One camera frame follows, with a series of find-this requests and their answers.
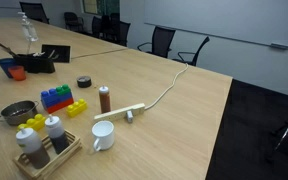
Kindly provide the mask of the yellow lego block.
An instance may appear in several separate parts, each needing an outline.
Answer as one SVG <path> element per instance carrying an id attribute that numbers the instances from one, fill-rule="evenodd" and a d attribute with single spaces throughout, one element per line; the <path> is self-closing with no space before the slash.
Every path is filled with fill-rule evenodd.
<path id="1" fill-rule="evenodd" d="M 87 109 L 87 103 L 84 99 L 79 99 L 66 108 L 66 113 L 69 117 L 75 117 Z"/>
<path id="2" fill-rule="evenodd" d="M 21 128 L 32 128 L 33 130 L 38 131 L 45 126 L 45 120 L 46 118 L 42 114 L 36 114 L 25 123 L 18 125 L 17 130 L 20 130 Z"/>

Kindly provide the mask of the black tape roll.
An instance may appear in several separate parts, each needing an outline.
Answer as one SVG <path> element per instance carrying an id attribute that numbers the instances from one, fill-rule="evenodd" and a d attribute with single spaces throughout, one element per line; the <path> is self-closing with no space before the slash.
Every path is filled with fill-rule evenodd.
<path id="1" fill-rule="evenodd" d="M 77 85 L 79 88 L 87 88 L 92 85 L 90 76 L 79 76 L 77 78 Z"/>

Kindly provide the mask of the whiteboard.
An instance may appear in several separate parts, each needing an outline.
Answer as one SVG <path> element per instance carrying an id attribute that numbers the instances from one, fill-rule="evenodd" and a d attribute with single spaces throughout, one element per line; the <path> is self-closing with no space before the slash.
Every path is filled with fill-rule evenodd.
<path id="1" fill-rule="evenodd" d="M 288 0 L 144 0 L 147 24 L 288 46 Z"/>

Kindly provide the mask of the yellow lego block left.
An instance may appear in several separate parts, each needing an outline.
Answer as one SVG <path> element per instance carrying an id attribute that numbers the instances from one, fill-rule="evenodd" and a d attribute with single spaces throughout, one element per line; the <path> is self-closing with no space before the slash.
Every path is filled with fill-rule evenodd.
<path id="1" fill-rule="evenodd" d="M 45 120 L 46 118 L 42 114 L 36 114 L 25 123 L 18 125 L 17 130 L 20 130 L 21 128 L 32 128 L 33 130 L 38 131 L 45 126 Z"/>

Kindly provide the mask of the black office chair angled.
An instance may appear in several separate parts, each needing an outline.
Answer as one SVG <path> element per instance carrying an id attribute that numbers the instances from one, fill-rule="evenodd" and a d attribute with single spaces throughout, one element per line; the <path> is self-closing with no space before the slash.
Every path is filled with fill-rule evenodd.
<path id="1" fill-rule="evenodd" d="M 197 61 L 198 61 L 198 56 L 199 56 L 199 53 L 201 51 L 201 49 L 210 41 L 210 38 L 209 36 L 207 36 L 203 42 L 200 44 L 200 46 L 198 47 L 197 51 L 196 52 L 178 52 L 177 55 L 178 55 L 178 59 L 172 59 L 176 62 L 180 62 L 180 63 L 187 63 L 188 65 L 192 65 L 192 66 L 196 66 L 197 65 Z M 192 55 L 193 58 L 191 60 L 185 60 L 183 58 L 184 55 Z"/>

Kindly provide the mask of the clear soap dispenser bottle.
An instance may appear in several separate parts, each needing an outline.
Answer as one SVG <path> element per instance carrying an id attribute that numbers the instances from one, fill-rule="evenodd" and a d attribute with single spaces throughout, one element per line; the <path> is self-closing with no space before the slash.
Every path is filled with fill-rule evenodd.
<path id="1" fill-rule="evenodd" d="M 21 15 L 21 24 L 22 24 L 22 30 L 24 32 L 25 38 L 29 42 L 35 42 L 38 40 L 38 36 L 35 30 L 35 27 L 33 24 L 29 21 L 28 17 L 24 12 L 19 12 L 19 15 Z"/>

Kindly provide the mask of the yellow lego block right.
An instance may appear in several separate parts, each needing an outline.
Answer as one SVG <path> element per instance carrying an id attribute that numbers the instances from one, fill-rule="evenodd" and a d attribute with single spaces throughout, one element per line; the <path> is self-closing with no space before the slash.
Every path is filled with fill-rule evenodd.
<path id="1" fill-rule="evenodd" d="M 69 117 L 75 117 L 87 109 L 87 103 L 84 99 L 79 99 L 66 108 L 66 113 Z"/>

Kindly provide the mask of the black office chair far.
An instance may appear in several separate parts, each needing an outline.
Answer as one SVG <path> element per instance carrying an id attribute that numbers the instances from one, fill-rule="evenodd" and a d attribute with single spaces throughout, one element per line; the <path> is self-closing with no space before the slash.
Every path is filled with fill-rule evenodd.
<path id="1" fill-rule="evenodd" d="M 101 33 L 103 40 L 127 46 L 129 28 L 130 23 L 121 21 L 119 13 L 102 16 Z"/>

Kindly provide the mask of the white mug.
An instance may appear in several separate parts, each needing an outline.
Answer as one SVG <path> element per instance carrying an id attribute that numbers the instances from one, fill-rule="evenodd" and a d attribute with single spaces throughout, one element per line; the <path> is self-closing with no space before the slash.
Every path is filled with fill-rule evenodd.
<path id="1" fill-rule="evenodd" d="M 111 121 L 99 121 L 92 127 L 95 151 L 108 150 L 114 144 L 114 125 Z"/>

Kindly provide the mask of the black office chair left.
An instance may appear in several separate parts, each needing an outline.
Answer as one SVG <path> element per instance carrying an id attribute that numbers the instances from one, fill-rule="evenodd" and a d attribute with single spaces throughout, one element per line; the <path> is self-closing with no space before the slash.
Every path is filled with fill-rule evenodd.
<path id="1" fill-rule="evenodd" d="M 76 28 L 78 31 L 84 30 L 84 20 L 82 17 L 78 17 L 74 12 L 64 13 L 65 28 L 72 30 Z"/>

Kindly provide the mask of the white plug adapter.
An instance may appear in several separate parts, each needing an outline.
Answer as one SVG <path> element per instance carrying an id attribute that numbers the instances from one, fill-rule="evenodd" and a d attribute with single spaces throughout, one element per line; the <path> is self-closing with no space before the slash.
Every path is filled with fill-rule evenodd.
<path id="1" fill-rule="evenodd" d="M 128 123 L 133 122 L 133 114 L 132 114 L 131 110 L 127 111 L 127 121 L 128 121 Z"/>

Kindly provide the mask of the orange plastic cup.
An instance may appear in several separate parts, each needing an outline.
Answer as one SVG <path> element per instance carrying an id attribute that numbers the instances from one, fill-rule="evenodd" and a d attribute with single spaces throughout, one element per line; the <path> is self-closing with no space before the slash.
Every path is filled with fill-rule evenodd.
<path id="1" fill-rule="evenodd" d="M 22 81 L 26 79 L 26 74 L 23 66 L 12 66 L 8 68 L 9 73 L 16 81 Z"/>

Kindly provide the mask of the black office chair near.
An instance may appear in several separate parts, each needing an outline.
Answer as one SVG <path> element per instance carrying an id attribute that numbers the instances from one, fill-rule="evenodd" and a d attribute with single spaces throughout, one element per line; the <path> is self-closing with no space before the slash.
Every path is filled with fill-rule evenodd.
<path id="1" fill-rule="evenodd" d="M 175 30 L 156 26 L 153 31 L 152 41 L 138 45 L 137 49 L 141 51 L 142 46 L 151 45 L 150 54 L 167 58 L 174 35 Z"/>

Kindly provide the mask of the whiteboard eraser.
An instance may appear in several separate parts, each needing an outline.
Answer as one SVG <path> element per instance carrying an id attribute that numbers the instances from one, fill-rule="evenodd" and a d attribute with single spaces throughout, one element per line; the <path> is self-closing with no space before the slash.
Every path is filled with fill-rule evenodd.
<path id="1" fill-rule="evenodd" d="M 288 46 L 287 45 L 282 45 L 282 44 L 271 43 L 270 47 L 277 48 L 277 49 L 282 49 L 282 50 L 288 50 Z"/>

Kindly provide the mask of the black utensil bin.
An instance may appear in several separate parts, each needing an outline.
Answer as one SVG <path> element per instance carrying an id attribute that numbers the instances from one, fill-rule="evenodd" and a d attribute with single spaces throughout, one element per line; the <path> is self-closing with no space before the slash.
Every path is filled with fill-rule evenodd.
<path id="1" fill-rule="evenodd" d="M 28 73 L 54 73 L 55 67 L 52 59 L 33 55 L 19 54 L 14 56 L 15 63 L 24 67 Z"/>

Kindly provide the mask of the black chair top left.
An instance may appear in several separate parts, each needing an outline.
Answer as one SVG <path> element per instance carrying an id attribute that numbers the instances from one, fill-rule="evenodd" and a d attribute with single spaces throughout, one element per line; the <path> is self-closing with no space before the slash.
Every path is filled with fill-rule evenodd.
<path id="1" fill-rule="evenodd" d="M 41 3 L 20 3 L 21 10 L 26 14 L 30 19 L 40 21 L 48 24 L 49 19 L 44 11 L 43 5 Z"/>

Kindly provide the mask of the red lego base block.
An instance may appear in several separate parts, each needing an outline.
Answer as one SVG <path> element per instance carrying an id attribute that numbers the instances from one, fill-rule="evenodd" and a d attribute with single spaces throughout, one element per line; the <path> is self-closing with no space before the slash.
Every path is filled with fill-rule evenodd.
<path id="1" fill-rule="evenodd" d="M 72 98 L 69 98 L 69 99 L 64 100 L 62 102 L 53 103 L 53 104 L 47 106 L 46 107 L 46 111 L 49 114 L 51 114 L 51 113 L 53 113 L 55 111 L 58 111 L 58 110 L 60 110 L 62 108 L 65 108 L 65 107 L 67 107 L 67 106 L 69 106 L 69 105 L 71 105 L 73 103 L 74 103 L 74 100 Z"/>

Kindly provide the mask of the brown sauce squeeze bottle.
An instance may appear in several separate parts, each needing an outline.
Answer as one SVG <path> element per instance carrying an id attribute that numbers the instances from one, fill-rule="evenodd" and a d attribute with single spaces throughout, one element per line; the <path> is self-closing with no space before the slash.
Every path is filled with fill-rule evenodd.
<path id="1" fill-rule="evenodd" d="M 100 98 L 101 112 L 102 113 L 110 112 L 111 111 L 110 91 L 107 86 L 101 86 L 99 88 L 99 98 Z"/>

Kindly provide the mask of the sauce bottle in tray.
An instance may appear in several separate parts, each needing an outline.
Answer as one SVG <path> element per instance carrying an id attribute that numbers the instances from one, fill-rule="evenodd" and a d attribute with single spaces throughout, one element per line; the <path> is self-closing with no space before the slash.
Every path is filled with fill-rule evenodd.
<path id="1" fill-rule="evenodd" d="M 58 116 L 49 115 L 45 121 L 45 128 L 57 154 L 69 146 L 65 130 Z"/>
<path id="2" fill-rule="evenodd" d="M 21 128 L 16 133 L 16 141 L 35 169 L 41 169 L 49 163 L 50 157 L 35 130 Z"/>

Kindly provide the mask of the rear sauce bottle in tray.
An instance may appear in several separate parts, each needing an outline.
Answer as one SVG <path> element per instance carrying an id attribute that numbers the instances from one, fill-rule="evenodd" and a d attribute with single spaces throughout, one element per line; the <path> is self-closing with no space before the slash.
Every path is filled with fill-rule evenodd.
<path id="1" fill-rule="evenodd" d="M 65 130 L 58 116 L 49 115 L 45 121 L 45 128 L 57 154 L 69 146 Z"/>

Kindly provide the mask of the cream power strip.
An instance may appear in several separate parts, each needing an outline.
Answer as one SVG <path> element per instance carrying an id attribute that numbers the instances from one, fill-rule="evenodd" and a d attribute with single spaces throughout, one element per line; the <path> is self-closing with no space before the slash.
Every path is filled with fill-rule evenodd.
<path id="1" fill-rule="evenodd" d="M 119 119 L 126 119 L 127 120 L 127 111 L 131 110 L 133 114 L 133 118 L 136 115 L 143 114 L 145 111 L 145 104 L 135 104 L 132 106 L 124 107 L 121 109 L 113 110 L 111 112 L 103 113 L 96 115 L 94 117 L 95 121 L 102 121 L 102 120 L 108 120 L 108 121 L 114 121 Z"/>

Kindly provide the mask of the black tablet stand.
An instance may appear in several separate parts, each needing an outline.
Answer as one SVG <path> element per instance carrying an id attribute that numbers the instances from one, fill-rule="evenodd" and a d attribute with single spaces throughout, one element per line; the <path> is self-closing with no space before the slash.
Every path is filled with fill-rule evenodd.
<path id="1" fill-rule="evenodd" d="M 67 45 L 42 45 L 43 57 L 53 62 L 69 63 L 71 59 L 71 47 Z"/>

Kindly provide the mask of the front sauce bottle in tray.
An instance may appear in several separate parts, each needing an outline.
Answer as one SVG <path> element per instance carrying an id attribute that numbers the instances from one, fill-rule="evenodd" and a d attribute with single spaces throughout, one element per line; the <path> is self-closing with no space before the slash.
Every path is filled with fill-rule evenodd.
<path id="1" fill-rule="evenodd" d="M 50 157 L 35 130 L 21 128 L 16 133 L 16 141 L 35 169 L 41 169 L 49 163 Z"/>

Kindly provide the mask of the blue lego block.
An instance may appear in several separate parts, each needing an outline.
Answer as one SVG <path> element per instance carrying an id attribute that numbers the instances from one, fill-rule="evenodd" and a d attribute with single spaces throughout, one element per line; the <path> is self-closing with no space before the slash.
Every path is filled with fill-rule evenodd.
<path id="1" fill-rule="evenodd" d="M 40 93 L 40 98 L 44 109 L 47 109 L 58 102 L 58 94 L 54 88 L 51 88 L 48 91 L 42 91 Z"/>
<path id="2" fill-rule="evenodd" d="M 52 101 L 49 101 L 47 106 L 50 107 L 50 106 L 54 106 L 56 104 L 59 104 L 61 102 L 64 102 L 70 98 L 73 98 L 72 96 L 72 93 L 66 93 L 64 95 L 57 95 Z"/>

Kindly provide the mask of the blue plastic cup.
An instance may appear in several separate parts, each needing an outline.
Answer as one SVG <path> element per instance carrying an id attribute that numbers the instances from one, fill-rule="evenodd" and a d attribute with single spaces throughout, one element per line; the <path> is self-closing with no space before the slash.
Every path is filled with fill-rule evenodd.
<path id="1" fill-rule="evenodd" d="M 13 58 L 3 58 L 0 59 L 0 67 L 4 71 L 4 73 L 7 75 L 8 78 L 11 78 L 12 75 L 8 71 L 9 67 L 16 66 L 16 62 Z"/>

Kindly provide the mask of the black office chair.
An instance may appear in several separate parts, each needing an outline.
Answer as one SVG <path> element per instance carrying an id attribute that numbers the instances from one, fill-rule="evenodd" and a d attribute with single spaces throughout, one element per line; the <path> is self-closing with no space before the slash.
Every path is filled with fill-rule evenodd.
<path id="1" fill-rule="evenodd" d="M 152 41 L 138 45 L 137 49 L 141 51 L 142 46 L 151 45 L 150 54 L 167 58 L 174 35 L 175 30 L 156 26 L 153 31 Z"/>
<path id="2" fill-rule="evenodd" d="M 102 16 L 101 33 L 103 40 L 127 46 L 129 28 L 130 23 L 121 21 L 119 13 Z"/>
<path id="3" fill-rule="evenodd" d="M 64 13 L 65 28 L 72 30 L 76 28 L 78 31 L 84 30 L 84 20 L 82 17 L 78 17 L 74 12 Z"/>

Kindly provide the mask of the green lego block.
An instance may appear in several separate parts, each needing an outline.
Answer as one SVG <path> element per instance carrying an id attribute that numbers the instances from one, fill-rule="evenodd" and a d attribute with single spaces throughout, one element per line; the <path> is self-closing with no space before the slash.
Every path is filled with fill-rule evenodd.
<path id="1" fill-rule="evenodd" d="M 58 86 L 56 88 L 56 92 L 59 96 L 62 96 L 62 95 L 70 94 L 71 89 L 67 84 L 63 84 L 62 86 Z"/>

